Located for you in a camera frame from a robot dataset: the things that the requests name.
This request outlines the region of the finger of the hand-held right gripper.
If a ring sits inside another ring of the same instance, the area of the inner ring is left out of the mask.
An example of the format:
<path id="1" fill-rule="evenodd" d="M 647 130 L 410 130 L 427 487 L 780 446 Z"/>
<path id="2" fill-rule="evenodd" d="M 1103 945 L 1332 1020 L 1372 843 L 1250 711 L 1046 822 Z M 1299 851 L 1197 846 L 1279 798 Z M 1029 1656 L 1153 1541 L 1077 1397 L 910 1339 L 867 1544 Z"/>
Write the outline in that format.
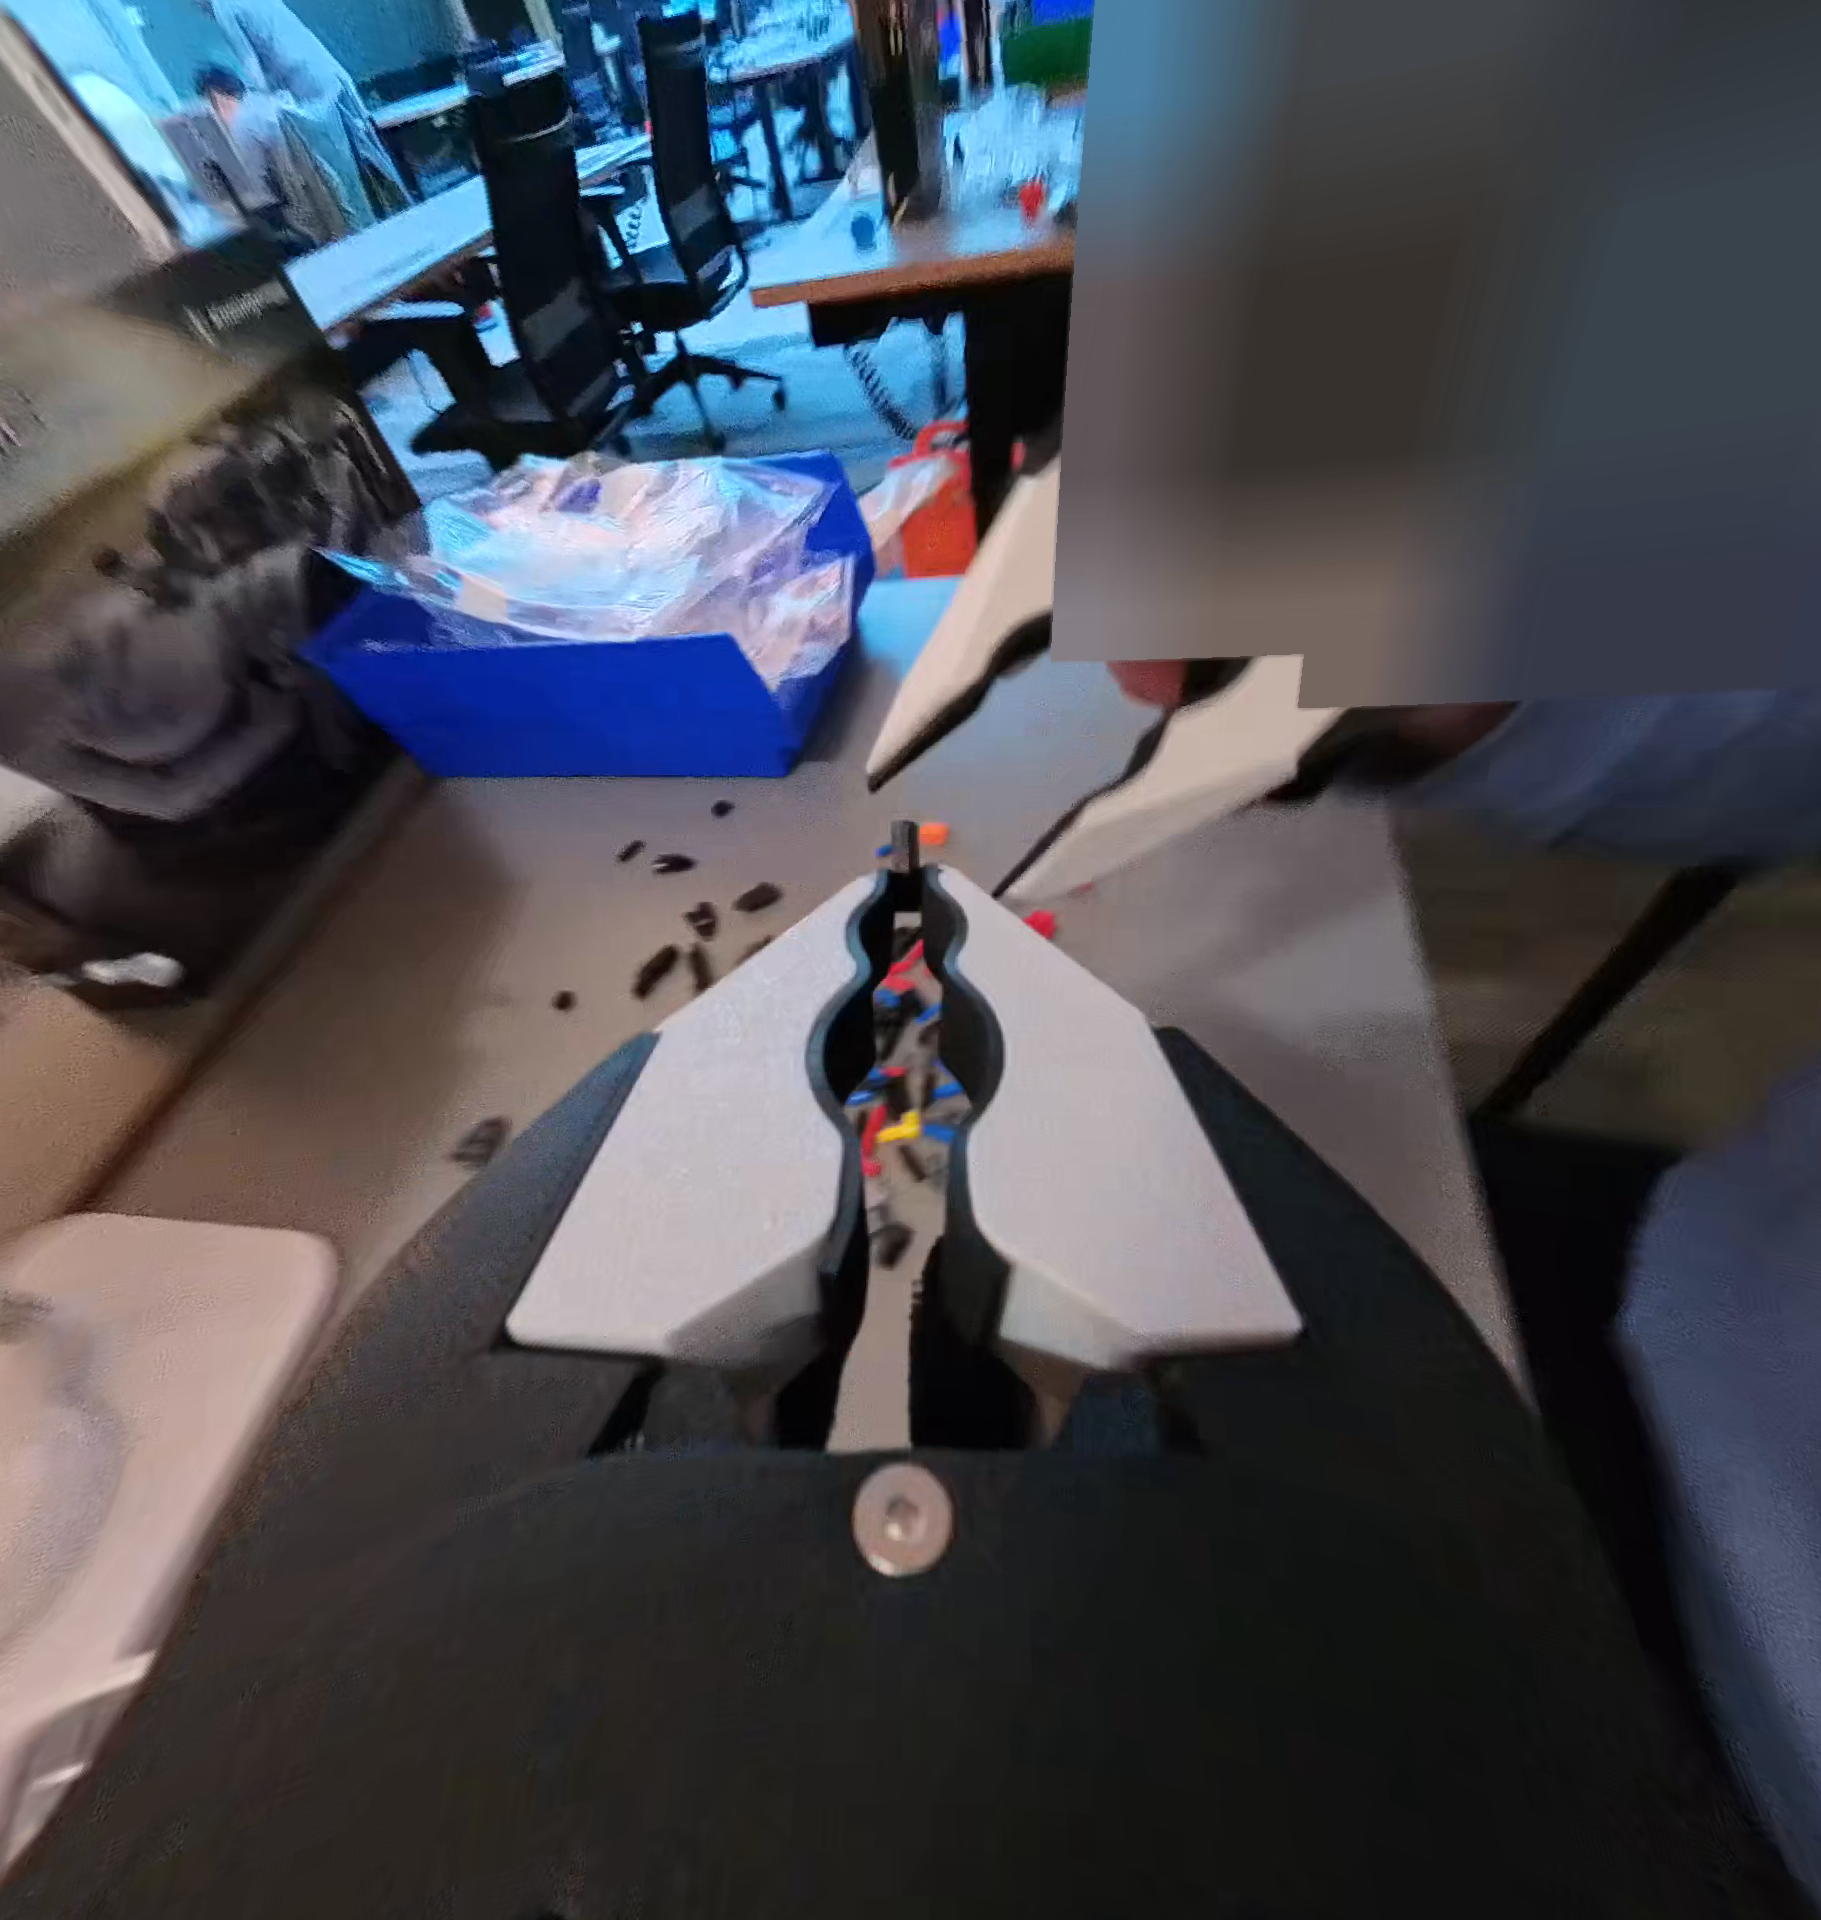
<path id="1" fill-rule="evenodd" d="M 1055 461 L 1007 487 L 969 569 L 910 663 L 867 760 L 880 793 L 965 723 L 998 679 L 1046 648 L 1055 587 Z"/>
<path id="2" fill-rule="evenodd" d="M 1168 709 L 1123 772 L 1075 801 L 995 887 L 1051 900 L 1287 787 L 1350 711 L 1299 703 L 1299 659 L 1200 663 L 1195 697 Z"/>

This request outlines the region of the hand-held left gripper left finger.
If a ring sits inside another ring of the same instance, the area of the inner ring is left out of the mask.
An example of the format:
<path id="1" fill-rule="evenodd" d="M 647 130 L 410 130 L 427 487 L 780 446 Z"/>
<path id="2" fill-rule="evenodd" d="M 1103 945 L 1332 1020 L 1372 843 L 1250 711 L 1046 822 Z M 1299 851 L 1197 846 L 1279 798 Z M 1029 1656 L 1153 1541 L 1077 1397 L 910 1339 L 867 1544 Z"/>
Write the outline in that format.
<path id="1" fill-rule="evenodd" d="M 867 1184 L 845 1101 L 875 1062 L 884 874 L 861 876 L 649 1034 L 504 1335 L 640 1358 L 823 1443 L 867 1305 Z"/>

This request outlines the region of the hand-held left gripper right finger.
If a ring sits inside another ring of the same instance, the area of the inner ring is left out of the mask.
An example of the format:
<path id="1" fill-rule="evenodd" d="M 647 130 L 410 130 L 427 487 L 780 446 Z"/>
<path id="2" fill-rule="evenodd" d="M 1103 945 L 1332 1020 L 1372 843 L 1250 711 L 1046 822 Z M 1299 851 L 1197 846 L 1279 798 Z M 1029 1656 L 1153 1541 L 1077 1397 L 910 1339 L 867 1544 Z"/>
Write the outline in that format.
<path id="1" fill-rule="evenodd" d="M 965 1113 L 916 1295 L 916 1439 L 1035 1443 L 1049 1397 L 1299 1339 L 1159 1032 L 979 881 L 921 874 Z"/>

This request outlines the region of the pile of small lego pieces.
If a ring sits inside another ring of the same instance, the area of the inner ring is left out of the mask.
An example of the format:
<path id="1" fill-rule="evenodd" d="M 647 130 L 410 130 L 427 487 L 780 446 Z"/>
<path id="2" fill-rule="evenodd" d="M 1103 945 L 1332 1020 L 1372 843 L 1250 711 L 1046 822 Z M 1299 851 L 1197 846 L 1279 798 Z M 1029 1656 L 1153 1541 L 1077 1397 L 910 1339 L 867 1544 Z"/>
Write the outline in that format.
<path id="1" fill-rule="evenodd" d="M 611 1049 L 720 984 L 845 881 L 869 876 L 895 816 L 948 826 L 942 858 L 995 887 L 1068 806 L 1070 778 L 925 762 L 881 793 L 861 768 L 786 779 L 452 779 L 444 851 L 493 881 L 468 988 L 450 1145 L 500 1120 L 484 1167 L 444 1163 L 438 1201 L 495 1173 Z"/>

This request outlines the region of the orange plastic bag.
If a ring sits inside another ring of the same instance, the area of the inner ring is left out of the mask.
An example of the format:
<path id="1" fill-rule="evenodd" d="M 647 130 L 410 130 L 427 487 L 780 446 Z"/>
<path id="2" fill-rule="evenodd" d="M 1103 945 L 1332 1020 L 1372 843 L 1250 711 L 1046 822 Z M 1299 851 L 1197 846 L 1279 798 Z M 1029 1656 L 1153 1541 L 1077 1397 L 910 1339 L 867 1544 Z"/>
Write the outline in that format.
<path id="1" fill-rule="evenodd" d="M 905 579 L 960 579 L 976 560 L 969 414 L 938 419 L 888 457 L 867 496 L 875 568 Z"/>

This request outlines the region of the black metal table leg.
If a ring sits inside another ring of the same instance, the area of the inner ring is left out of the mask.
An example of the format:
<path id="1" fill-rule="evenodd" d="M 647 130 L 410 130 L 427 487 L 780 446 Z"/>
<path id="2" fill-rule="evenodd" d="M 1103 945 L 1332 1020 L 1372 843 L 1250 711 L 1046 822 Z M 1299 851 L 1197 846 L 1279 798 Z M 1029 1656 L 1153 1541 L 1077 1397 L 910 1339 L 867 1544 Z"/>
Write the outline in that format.
<path id="1" fill-rule="evenodd" d="M 1670 874 L 1563 1006 L 1474 1101 L 1470 1119 L 1506 1120 L 1520 1115 L 1746 879 L 1749 868 L 1729 861 Z"/>

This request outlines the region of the wooden desk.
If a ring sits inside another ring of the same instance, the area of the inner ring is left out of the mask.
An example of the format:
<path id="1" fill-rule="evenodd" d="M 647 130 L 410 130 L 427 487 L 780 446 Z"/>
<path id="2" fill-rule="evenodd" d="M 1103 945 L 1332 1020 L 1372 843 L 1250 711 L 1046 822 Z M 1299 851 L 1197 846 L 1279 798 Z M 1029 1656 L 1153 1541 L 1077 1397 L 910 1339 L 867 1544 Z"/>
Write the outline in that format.
<path id="1" fill-rule="evenodd" d="M 976 528 L 1004 506 L 1019 443 L 1065 408 L 1075 225 L 1011 204 L 855 225 L 872 194 L 837 188 L 814 216 L 752 258 L 756 311 L 799 304 L 816 348 L 855 348 L 891 322 L 962 322 L 962 407 Z"/>

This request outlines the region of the heap of clear plastic bags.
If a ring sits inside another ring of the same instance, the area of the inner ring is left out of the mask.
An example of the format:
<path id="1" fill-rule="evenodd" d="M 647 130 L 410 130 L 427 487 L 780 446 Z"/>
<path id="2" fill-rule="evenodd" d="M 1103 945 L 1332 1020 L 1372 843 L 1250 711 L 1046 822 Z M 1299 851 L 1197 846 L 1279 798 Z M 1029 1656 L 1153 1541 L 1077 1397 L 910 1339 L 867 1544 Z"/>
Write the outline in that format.
<path id="1" fill-rule="evenodd" d="M 524 457 L 324 560 L 354 586 L 338 656 L 718 637 L 767 694 L 831 668 L 875 569 L 840 461 L 598 453 Z"/>

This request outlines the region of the blue plastic bin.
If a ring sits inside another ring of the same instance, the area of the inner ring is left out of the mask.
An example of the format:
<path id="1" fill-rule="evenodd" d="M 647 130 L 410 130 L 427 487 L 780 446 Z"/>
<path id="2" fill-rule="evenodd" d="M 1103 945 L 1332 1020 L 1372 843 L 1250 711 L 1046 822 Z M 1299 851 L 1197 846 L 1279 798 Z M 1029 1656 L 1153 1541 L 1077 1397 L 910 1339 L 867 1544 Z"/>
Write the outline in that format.
<path id="1" fill-rule="evenodd" d="M 739 461 L 826 467 L 840 457 Z M 850 630 L 831 668 L 789 694 L 767 694 L 718 637 L 647 640 L 635 656 L 561 643 L 338 656 L 327 640 L 350 598 L 317 622 L 303 659 L 437 778 L 786 778 L 855 648 Z"/>

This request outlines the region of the clear glassware cluster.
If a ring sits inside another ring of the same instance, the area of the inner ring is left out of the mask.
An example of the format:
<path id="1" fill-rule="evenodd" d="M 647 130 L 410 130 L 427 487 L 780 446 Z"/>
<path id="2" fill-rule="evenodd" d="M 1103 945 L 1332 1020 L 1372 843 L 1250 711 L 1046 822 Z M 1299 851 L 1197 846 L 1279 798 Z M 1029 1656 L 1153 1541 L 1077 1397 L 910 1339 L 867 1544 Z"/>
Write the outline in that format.
<path id="1" fill-rule="evenodd" d="M 1083 171 L 1083 92 L 1011 82 L 948 108 L 942 158 L 948 213 L 1065 221 Z"/>

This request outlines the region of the black office chair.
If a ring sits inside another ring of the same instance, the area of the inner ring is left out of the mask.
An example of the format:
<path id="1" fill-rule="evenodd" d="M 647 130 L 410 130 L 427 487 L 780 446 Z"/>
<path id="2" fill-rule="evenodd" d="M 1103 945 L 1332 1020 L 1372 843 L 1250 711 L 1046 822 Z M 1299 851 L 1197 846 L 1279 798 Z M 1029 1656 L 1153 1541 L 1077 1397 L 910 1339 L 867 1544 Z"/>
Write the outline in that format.
<path id="1" fill-rule="evenodd" d="M 702 396 L 702 379 L 720 379 L 731 390 L 752 381 L 771 387 L 771 407 L 786 408 L 777 371 L 747 369 L 725 356 L 686 348 L 686 331 L 713 322 L 747 285 L 748 258 L 731 216 L 708 135 L 708 61 L 705 21 L 698 12 L 659 12 L 638 19 L 644 66 L 644 108 L 649 122 L 649 184 L 661 241 L 635 250 L 614 277 L 614 311 L 635 331 L 638 353 L 655 344 L 669 353 L 644 362 L 638 408 L 653 412 L 669 387 L 684 387 L 708 453 L 725 453 Z"/>
<path id="2" fill-rule="evenodd" d="M 605 297 L 604 247 L 584 223 L 565 66 L 555 51 L 473 61 L 465 117 L 513 359 L 465 371 L 452 403 L 416 429 L 410 453 L 470 453 L 493 472 L 580 453 L 629 457 L 635 369 Z"/>

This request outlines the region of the dark tall object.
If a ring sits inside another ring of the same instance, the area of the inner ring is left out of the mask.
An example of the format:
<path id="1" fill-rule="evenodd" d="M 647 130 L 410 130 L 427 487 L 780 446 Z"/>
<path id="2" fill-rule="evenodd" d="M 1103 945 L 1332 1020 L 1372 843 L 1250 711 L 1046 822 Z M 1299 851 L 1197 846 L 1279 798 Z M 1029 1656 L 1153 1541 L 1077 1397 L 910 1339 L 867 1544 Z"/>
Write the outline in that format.
<path id="1" fill-rule="evenodd" d="M 881 213 L 929 221 L 943 199 L 942 3 L 850 3 Z"/>

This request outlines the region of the white rounded board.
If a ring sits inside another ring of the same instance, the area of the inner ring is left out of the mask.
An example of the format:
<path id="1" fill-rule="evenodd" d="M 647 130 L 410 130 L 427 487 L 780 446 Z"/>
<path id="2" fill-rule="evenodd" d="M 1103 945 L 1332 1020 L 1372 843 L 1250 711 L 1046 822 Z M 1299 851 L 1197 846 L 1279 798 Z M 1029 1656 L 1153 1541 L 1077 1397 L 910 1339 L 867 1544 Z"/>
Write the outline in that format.
<path id="1" fill-rule="evenodd" d="M 70 1215 L 0 1252 L 0 1285 L 101 1325 L 122 1474 L 58 1614 L 0 1670 L 0 1744 L 139 1674 L 334 1302 L 303 1231 Z"/>

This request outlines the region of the person's blue trousers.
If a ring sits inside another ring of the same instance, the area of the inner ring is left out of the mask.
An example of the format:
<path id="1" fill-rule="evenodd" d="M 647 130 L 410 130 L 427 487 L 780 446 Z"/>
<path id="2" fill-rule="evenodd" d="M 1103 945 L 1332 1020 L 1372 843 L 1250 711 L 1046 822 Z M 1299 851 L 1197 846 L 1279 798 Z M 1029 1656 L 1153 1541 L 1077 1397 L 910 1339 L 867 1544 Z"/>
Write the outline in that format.
<path id="1" fill-rule="evenodd" d="M 1821 1907 L 1821 1059 L 1657 1184 L 1617 1351 L 1718 1739 Z"/>

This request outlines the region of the dark printed cardboard box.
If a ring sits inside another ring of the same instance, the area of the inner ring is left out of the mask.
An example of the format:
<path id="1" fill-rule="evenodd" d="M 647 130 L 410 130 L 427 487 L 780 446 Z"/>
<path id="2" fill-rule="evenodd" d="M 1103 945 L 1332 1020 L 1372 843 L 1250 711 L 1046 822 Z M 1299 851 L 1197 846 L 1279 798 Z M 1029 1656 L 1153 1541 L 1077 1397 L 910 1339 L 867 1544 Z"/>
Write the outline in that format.
<path id="1" fill-rule="evenodd" d="M 101 1009 L 226 982 L 397 760 L 308 648 L 416 503 L 263 225 L 0 7 L 2 958 Z"/>

